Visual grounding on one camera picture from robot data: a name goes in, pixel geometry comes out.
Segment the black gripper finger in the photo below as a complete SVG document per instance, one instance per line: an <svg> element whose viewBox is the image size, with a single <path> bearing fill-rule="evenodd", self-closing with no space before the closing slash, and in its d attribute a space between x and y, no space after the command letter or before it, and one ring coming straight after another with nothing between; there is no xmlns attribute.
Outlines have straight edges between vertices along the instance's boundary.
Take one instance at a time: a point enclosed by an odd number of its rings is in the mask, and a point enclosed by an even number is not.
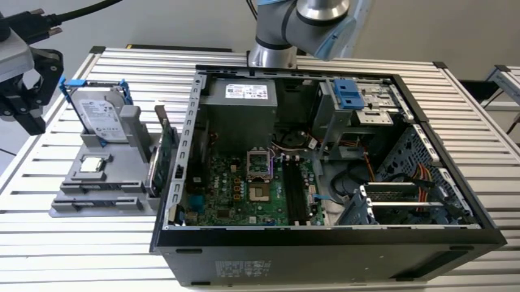
<svg viewBox="0 0 520 292"><path fill-rule="evenodd" d="M21 85L17 121L31 136L46 132L46 121L39 110L48 105L63 74L63 54L54 49L31 49L35 70L40 77L28 89Z"/></svg>
<svg viewBox="0 0 520 292"><path fill-rule="evenodd" d="M28 97L28 91L1 91L1 120L29 120Z"/></svg>

